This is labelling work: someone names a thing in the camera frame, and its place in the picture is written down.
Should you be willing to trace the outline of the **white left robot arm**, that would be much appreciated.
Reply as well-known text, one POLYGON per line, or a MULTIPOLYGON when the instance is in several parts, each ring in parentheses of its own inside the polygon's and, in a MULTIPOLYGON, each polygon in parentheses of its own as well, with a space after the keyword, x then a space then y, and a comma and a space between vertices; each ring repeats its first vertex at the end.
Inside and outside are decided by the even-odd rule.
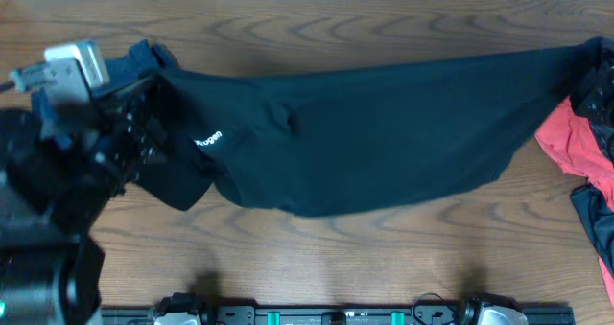
POLYGON ((85 324, 99 309, 105 253, 89 231, 139 164, 164 157, 158 91, 150 75, 52 119, 2 110, 2 323, 85 324))

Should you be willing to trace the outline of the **black polo shirt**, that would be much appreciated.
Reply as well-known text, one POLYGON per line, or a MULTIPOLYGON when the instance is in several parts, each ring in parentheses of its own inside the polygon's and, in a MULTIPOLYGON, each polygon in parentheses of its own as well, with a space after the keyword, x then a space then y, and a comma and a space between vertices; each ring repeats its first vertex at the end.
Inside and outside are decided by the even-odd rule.
POLYGON ((179 210, 210 187, 251 208, 353 214, 465 193, 516 151, 602 61, 603 40, 264 78, 160 73, 170 143, 138 185, 179 210))

